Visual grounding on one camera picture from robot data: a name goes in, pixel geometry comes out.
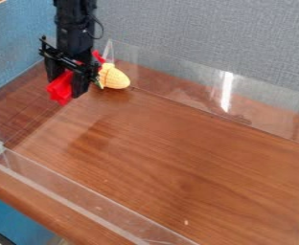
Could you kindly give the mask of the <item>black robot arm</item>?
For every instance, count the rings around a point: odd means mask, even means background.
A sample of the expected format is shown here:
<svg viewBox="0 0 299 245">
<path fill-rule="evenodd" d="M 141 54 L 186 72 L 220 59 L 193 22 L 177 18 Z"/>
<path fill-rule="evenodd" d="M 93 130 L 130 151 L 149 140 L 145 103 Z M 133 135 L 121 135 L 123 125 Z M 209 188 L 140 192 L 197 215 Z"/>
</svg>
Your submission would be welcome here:
<svg viewBox="0 0 299 245">
<path fill-rule="evenodd" d="M 71 98 L 87 92 L 97 78 L 99 61 L 93 57 L 95 25 L 102 26 L 94 10 L 97 0 L 53 0 L 55 8 L 55 45 L 42 36 L 39 55 L 45 59 L 46 79 L 53 83 L 65 71 L 71 72 Z"/>
</svg>

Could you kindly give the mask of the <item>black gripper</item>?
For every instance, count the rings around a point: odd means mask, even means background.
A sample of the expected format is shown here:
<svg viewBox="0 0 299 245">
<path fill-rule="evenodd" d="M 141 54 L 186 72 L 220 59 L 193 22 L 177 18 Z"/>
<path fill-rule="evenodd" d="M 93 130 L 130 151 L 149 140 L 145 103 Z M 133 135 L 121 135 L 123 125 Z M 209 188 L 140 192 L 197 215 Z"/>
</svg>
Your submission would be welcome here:
<svg viewBox="0 0 299 245">
<path fill-rule="evenodd" d="M 94 80 L 101 68 L 99 59 L 91 52 L 75 56 L 55 48 L 55 41 L 45 35 L 39 38 L 39 55 L 45 59 L 46 79 L 53 82 L 65 71 L 73 72 L 71 97 L 77 99 L 87 92 L 90 80 Z"/>
</svg>

